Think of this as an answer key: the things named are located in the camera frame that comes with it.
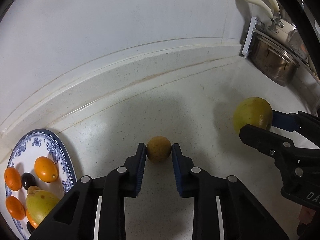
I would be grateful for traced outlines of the person right hand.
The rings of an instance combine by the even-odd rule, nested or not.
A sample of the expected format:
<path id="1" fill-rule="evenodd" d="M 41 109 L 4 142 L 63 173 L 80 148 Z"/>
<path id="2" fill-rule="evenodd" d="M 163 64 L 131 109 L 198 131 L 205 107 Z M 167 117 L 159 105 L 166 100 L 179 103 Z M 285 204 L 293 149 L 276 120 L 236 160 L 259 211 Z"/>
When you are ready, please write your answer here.
<path id="1" fill-rule="evenodd" d="M 299 213 L 299 223 L 300 224 L 310 224 L 313 220 L 316 211 L 305 206 L 302 206 L 300 213 Z"/>

